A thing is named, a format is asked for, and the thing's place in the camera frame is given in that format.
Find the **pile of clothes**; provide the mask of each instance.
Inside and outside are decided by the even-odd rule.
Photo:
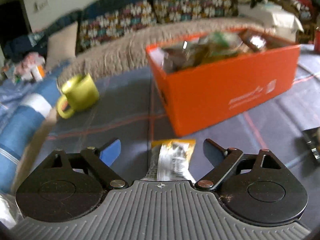
[[[294,14],[302,23],[309,22],[315,10],[310,0],[270,0],[286,10]]]
[[[30,52],[19,63],[14,63],[12,60],[7,60],[2,72],[13,83],[20,81],[40,81],[45,76],[44,73],[44,57],[37,52]]]

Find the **snack package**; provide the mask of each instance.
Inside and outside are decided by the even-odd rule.
[[[218,60],[236,57],[241,53],[247,53],[250,48],[243,44],[237,33],[214,32],[199,39],[199,43],[208,44],[207,53],[201,64],[212,63]]]
[[[320,127],[304,130],[302,134],[311,153],[317,162],[320,163]]]
[[[188,168],[195,145],[195,140],[153,141],[150,167],[142,180],[191,180],[194,184],[196,181]]]
[[[0,221],[7,228],[13,228],[22,220],[22,215],[16,204],[14,196],[9,194],[0,194],[0,205]]]
[[[269,49],[282,48],[291,45],[285,40],[276,39],[272,36],[265,35],[253,30],[244,30],[239,33],[239,37],[254,52],[264,52]]]
[[[167,73],[195,67],[201,63],[207,47],[206,44],[199,45],[195,40],[183,41],[172,47],[162,48],[166,53],[162,67]]]

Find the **blue cloth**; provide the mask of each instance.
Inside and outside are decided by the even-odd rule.
[[[9,79],[3,82],[0,87],[0,133],[7,125],[8,120],[13,115],[20,101],[33,87],[34,85],[29,82],[13,84]]]
[[[69,61],[60,64],[60,67],[55,68],[42,82],[34,84],[27,96],[40,95],[53,107],[60,97],[57,77],[67,65]],[[0,192],[10,191],[17,164],[24,149],[44,119],[45,116],[34,108],[19,105],[4,127],[0,134]]]
[[[22,35],[18,38],[13,39],[12,41],[8,41],[4,46],[4,54],[13,59],[23,60],[23,53],[29,51],[32,48],[31,42],[28,38],[28,35]]]

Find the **snack bar wrapper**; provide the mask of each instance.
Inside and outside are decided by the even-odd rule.
[[[194,184],[196,181],[188,169],[195,145],[195,140],[153,141],[150,168],[142,180],[190,180]]]
[[[179,42],[162,50],[165,52],[162,67],[167,73],[236,57],[251,51],[238,34],[233,32],[209,33],[193,41]]]

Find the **beige pillow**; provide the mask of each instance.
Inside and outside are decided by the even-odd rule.
[[[77,30],[78,22],[75,22],[49,37],[46,70],[51,70],[63,60],[76,57]]]

